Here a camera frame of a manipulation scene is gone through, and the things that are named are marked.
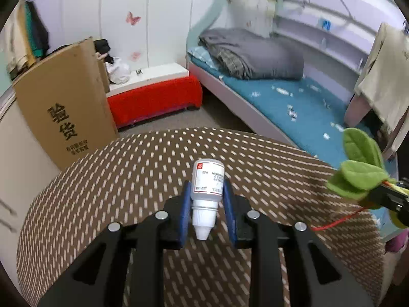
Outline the hanging clothes in wardrobe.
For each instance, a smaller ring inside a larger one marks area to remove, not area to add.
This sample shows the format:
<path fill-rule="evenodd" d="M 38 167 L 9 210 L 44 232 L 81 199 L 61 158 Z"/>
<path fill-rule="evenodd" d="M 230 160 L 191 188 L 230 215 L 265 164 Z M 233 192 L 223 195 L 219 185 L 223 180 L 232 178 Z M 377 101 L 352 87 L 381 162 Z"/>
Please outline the hanging clothes in wardrobe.
<path fill-rule="evenodd" d="M 47 57 L 49 49 L 49 32 L 34 2 L 19 0 L 1 30 L 1 52 L 11 80 Z"/>

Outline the white plastic bag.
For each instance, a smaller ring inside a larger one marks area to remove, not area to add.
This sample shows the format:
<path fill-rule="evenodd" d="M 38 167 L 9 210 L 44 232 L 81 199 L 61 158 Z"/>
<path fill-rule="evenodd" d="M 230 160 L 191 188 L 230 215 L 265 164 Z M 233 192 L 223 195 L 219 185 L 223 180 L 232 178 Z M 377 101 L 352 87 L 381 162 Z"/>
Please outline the white plastic bag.
<path fill-rule="evenodd" d="M 121 58 L 113 58 L 112 63 L 106 62 L 109 81 L 115 85 L 122 85 L 130 80 L 131 70 Z"/>

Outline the blue bed mattress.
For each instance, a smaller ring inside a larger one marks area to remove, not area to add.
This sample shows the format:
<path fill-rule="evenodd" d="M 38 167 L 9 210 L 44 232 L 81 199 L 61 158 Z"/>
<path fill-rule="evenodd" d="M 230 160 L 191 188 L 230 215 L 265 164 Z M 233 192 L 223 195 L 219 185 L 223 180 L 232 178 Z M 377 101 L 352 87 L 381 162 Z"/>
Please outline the blue bed mattress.
<path fill-rule="evenodd" d="M 189 71 L 259 135 L 292 144 L 339 168 L 346 103 L 312 78 L 239 80 L 223 73 L 201 46 L 187 51 Z"/>

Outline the beige hanging garment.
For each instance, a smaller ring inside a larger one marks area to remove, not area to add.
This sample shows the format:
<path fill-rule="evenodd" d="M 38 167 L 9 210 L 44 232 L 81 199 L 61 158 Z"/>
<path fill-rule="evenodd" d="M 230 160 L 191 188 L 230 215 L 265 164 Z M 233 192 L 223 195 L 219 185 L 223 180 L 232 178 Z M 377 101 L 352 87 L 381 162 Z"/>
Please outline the beige hanging garment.
<path fill-rule="evenodd" d="M 408 36 L 382 23 L 354 87 L 390 130 L 408 109 Z"/>

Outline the red low bench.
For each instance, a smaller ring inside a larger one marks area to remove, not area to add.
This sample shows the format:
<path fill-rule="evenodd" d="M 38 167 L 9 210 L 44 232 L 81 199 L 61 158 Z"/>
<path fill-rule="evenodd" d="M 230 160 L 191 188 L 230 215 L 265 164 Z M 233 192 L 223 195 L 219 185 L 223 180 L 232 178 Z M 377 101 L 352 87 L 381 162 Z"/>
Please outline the red low bench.
<path fill-rule="evenodd" d="M 106 94 L 117 128 L 186 108 L 202 105 L 200 81 L 173 62 L 130 73 L 121 85 L 111 84 Z"/>

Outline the grey folded quilt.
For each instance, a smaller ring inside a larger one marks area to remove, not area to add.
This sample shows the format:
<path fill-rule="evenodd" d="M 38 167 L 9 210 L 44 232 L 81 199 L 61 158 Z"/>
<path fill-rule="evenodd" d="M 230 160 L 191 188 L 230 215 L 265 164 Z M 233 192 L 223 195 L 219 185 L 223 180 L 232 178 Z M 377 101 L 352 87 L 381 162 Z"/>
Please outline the grey folded quilt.
<path fill-rule="evenodd" d="M 302 52 L 285 39 L 243 28 L 214 28 L 200 35 L 200 43 L 234 78 L 300 80 L 304 74 Z"/>

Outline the white cabinet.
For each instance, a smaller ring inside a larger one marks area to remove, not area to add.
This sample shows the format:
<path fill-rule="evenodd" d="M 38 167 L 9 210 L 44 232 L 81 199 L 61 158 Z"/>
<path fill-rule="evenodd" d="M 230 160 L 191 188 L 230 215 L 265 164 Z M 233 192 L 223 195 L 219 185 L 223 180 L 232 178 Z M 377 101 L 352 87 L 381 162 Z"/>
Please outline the white cabinet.
<path fill-rule="evenodd" d="M 60 170 L 32 134 L 15 95 L 1 103 L 1 263 L 17 286 L 24 219 L 31 202 Z"/>

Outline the white small medicine bottle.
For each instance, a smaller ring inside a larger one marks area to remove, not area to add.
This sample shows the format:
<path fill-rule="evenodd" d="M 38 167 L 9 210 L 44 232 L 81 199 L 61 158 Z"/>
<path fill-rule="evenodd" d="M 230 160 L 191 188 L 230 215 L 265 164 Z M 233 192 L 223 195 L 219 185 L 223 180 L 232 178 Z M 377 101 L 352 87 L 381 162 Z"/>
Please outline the white small medicine bottle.
<path fill-rule="evenodd" d="M 215 226 L 223 198 L 224 164 L 215 159 L 199 159 L 194 163 L 192 178 L 192 224 L 196 238 L 206 240 Z"/>

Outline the brown cardboard box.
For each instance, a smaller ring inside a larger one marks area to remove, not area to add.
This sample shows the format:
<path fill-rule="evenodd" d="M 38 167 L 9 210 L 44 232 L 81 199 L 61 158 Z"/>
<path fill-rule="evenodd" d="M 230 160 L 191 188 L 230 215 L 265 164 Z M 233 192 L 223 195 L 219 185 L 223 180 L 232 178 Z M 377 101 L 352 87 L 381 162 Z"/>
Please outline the brown cardboard box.
<path fill-rule="evenodd" d="M 118 137 L 90 38 L 38 62 L 13 88 L 31 132 L 60 170 Z"/>

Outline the black item behind box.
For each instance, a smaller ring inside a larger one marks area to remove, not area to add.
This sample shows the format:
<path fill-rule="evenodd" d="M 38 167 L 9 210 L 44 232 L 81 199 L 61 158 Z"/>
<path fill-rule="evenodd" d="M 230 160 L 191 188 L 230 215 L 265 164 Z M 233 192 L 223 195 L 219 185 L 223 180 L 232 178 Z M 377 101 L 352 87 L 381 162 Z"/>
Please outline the black item behind box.
<path fill-rule="evenodd" d="M 94 40 L 94 47 L 99 60 L 104 60 L 109 64 L 114 63 L 114 58 L 109 54 L 111 48 L 106 39 Z"/>

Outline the pink hanging garment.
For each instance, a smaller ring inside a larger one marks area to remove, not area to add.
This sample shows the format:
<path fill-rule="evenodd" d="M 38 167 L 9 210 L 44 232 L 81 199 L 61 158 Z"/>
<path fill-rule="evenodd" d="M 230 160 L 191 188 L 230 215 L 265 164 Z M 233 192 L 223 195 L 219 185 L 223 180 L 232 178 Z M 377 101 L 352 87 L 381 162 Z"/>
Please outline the pink hanging garment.
<path fill-rule="evenodd" d="M 347 127 L 356 127 L 371 110 L 368 100 L 362 94 L 355 94 L 344 115 L 344 124 Z"/>

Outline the yellow green plush toy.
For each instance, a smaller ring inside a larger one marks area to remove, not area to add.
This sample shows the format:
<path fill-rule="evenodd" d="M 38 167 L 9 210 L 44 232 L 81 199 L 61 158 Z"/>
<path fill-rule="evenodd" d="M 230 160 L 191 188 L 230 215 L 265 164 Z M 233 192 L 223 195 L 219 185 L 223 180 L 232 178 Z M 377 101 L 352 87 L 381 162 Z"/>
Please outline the yellow green plush toy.
<path fill-rule="evenodd" d="M 331 192 L 355 202 L 359 208 L 332 223 L 314 227 L 314 232 L 321 232 L 356 217 L 359 213 L 369 210 L 367 203 L 367 183 L 375 177 L 386 177 L 398 185 L 396 179 L 390 177 L 385 168 L 380 148 L 371 137 L 357 128 L 347 128 L 343 132 L 343 148 L 347 160 L 328 179 L 326 187 Z"/>

